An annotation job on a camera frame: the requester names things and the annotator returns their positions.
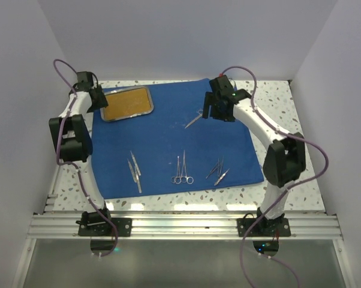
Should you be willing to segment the steel scissors with ring handles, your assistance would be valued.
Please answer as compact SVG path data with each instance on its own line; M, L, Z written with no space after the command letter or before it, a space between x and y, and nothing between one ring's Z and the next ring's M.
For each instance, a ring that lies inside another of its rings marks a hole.
M193 123L195 123L197 120L199 120L201 117L202 117L202 114L203 114L203 110L200 109L197 111L198 115L193 119L191 120L186 126L185 128L188 128L190 125L192 125Z

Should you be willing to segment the steel tray with orange mat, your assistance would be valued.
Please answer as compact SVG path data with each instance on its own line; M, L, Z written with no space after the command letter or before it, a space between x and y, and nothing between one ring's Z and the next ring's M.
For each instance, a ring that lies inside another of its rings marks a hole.
M108 106L101 109L101 119L115 122L154 111L151 93L146 86L132 86L104 93Z

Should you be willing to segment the steel tweezers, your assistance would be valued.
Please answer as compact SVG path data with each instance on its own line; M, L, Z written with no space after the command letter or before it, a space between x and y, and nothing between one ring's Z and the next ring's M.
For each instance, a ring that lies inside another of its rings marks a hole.
M221 176L216 180L214 183L214 186L217 186L226 176L226 174L230 171L230 169L227 169L224 173L221 174Z
M216 165L212 168L212 170L209 172L209 174L206 176L206 179L208 177L210 177L214 172L217 173L217 167L218 167L218 163L216 163Z
M221 174L222 174L223 164L224 164L224 159L223 158L222 158L222 160L218 160L218 167L217 167L217 175L218 175L218 177L220 177Z

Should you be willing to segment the blue surgical cloth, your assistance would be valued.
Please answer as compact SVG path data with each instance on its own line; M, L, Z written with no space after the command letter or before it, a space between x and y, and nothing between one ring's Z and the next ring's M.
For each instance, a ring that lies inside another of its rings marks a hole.
M165 83L149 87L154 111L150 114L115 122L105 122L100 111L92 124L92 169L98 189L105 199L153 196L201 191L213 188L259 184L263 174L249 130L241 122L199 119L204 96L210 91L208 79ZM139 165L142 193L133 181L127 159L134 168L130 151ZM172 184L177 156L182 170L183 151L186 167L194 183ZM222 173L230 171L217 185L214 172L206 176L218 160L224 159Z

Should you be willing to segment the steel scalpel handle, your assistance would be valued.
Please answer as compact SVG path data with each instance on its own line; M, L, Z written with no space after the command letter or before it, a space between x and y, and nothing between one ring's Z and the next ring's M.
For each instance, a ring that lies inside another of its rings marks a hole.
M128 166L129 166L131 175L132 175L132 177L133 177L133 181L134 181L135 183L137 183L136 173L135 173L135 170L134 170L134 168L133 168L133 165L131 164L131 162L130 162L129 159L127 159L127 162L128 162Z
M131 158L132 158L133 163L134 163L134 167L135 167L135 169L136 169L136 173L137 173L139 176L141 176L141 171L140 171L139 165L138 165L138 163L137 163L137 160L136 160L136 158L135 158L135 155L133 154L132 151L130 151L130 154L131 154Z
M141 187L141 183L140 183L139 173L138 173L136 167L134 167L134 174L135 174L139 194L141 194L142 193L142 187Z

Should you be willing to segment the steel forceps with ring handles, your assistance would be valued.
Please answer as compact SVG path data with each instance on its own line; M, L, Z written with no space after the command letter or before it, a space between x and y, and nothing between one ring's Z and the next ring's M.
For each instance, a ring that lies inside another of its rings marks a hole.
M186 183L188 185L191 185L194 183L194 178L192 176L189 176L187 173L187 167L186 167L186 153L183 151L183 157L182 157L182 170L180 175L181 183Z

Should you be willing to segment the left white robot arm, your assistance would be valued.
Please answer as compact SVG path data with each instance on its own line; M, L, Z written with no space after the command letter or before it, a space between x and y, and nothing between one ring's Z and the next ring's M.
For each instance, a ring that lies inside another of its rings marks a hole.
M93 72L80 71L76 76L77 82L70 86L64 111L58 117L49 119L50 134L57 164L74 168L83 196L90 207L82 214L79 225L85 228L92 226L94 231L104 236L112 231L113 220L92 171L93 144L84 116L107 107L108 103Z

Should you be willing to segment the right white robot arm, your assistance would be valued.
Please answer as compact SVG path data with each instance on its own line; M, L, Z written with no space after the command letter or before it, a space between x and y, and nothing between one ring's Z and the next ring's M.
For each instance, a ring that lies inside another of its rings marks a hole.
M291 134L267 116L246 90L235 90L227 76L209 81L211 91L205 94L202 117L225 122L240 121L266 148L263 175L266 193L257 218L246 231L270 235L284 220L288 196L287 187L294 184L306 169L305 145L296 140L300 133Z

